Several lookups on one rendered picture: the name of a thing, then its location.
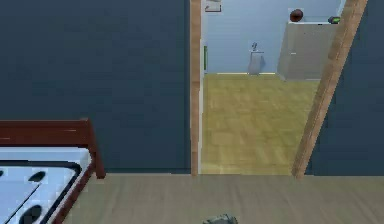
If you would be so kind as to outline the grey cupboard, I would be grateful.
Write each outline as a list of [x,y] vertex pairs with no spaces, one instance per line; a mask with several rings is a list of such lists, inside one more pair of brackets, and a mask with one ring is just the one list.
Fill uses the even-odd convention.
[[336,28],[325,22],[288,22],[277,74],[287,81],[320,80]]

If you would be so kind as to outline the brown round ball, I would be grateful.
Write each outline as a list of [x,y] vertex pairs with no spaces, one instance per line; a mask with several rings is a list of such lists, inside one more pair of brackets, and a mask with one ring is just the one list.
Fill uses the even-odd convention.
[[304,13],[301,9],[295,9],[290,13],[291,22],[299,22],[302,20]]

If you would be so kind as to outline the white black spotted bed cover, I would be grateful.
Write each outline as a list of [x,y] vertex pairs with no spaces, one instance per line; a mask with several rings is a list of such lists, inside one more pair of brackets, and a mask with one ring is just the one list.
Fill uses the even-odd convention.
[[0,224],[62,224],[92,159],[80,147],[0,147]]

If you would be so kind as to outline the white framed wall picture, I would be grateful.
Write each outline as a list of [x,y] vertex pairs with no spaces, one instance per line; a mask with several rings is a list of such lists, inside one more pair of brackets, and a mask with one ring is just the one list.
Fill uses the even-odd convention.
[[206,12],[221,12],[222,0],[205,0],[204,10]]

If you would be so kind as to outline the grey green lump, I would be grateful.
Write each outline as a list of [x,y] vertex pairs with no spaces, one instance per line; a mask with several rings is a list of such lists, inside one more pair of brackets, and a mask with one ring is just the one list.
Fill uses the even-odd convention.
[[202,224],[238,224],[234,216],[228,214],[218,215],[216,217],[205,220]]

